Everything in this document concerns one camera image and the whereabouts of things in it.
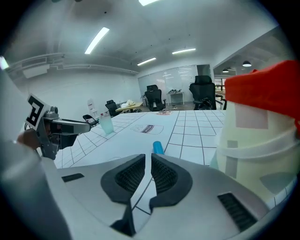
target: chair headrest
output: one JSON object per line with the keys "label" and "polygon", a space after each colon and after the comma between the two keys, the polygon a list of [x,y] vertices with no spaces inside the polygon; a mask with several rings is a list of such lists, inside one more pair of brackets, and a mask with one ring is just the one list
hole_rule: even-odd
{"label": "chair headrest", "polygon": [[204,85],[208,83],[212,83],[210,76],[207,75],[195,76],[195,84]]}
{"label": "chair headrest", "polygon": [[147,91],[153,91],[153,90],[158,90],[158,86],[157,85],[147,86]]}

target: light blue liquid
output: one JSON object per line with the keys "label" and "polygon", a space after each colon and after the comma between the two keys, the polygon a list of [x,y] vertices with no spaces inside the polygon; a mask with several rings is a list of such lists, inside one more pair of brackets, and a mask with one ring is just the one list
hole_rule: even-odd
{"label": "light blue liquid", "polygon": [[99,122],[106,134],[113,132],[113,122],[110,116],[100,118]]}

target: ceiling light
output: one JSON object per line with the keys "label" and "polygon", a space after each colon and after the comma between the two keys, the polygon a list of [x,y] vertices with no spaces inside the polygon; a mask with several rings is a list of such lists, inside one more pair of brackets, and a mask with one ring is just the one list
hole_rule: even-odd
{"label": "ceiling light", "polygon": [[144,62],[141,62],[141,63],[138,64],[138,66],[140,66],[140,65],[142,65],[142,64],[144,64],[144,63],[153,61],[153,60],[156,60],[156,58],[151,58],[151,59],[148,59],[148,60],[146,60],[146,61],[144,61]]}
{"label": "ceiling light", "polygon": [[8,68],[8,67],[9,67],[9,65],[8,65],[8,63],[6,62],[5,58],[2,57],[2,56],[0,56],[0,68],[1,68],[2,70],[4,70],[4,69],[6,69],[6,68]]}
{"label": "ceiling light", "polygon": [[142,4],[143,6],[146,6],[150,3],[156,2],[158,0],[139,0],[140,4]]}
{"label": "ceiling light", "polygon": [[252,65],[249,61],[244,61],[243,62],[243,67],[250,67],[250,66],[252,66]]}
{"label": "ceiling light", "polygon": [[102,28],[90,43],[88,49],[85,51],[85,54],[90,54],[93,51],[94,47],[98,44],[98,42],[105,36],[106,33],[108,33],[108,31],[108,28]]}
{"label": "ceiling light", "polygon": [[191,48],[191,49],[186,49],[186,50],[181,50],[181,51],[173,52],[172,54],[184,53],[184,52],[195,51],[195,50],[196,50],[195,48]]}

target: yellow table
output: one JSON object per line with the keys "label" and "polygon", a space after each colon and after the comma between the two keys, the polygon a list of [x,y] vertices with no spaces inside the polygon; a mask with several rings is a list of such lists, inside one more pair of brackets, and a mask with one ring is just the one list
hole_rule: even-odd
{"label": "yellow table", "polygon": [[116,109],[116,112],[126,111],[126,110],[129,110],[129,109],[130,109],[130,112],[133,113],[133,109],[134,109],[134,108],[138,108],[138,107],[140,107],[140,106],[142,106],[142,105],[143,105],[143,102],[135,103],[134,105],[128,106],[128,107],[123,107],[123,108],[119,107],[118,109]]}

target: white strap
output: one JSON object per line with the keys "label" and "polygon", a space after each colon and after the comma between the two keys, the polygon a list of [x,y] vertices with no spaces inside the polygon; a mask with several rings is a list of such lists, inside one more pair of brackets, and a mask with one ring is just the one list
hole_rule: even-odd
{"label": "white strap", "polygon": [[293,127],[292,129],[283,132],[275,139],[250,148],[222,148],[218,146],[217,150],[220,154],[238,158],[240,160],[275,155],[300,143],[300,140],[296,138],[296,131],[297,128]]}

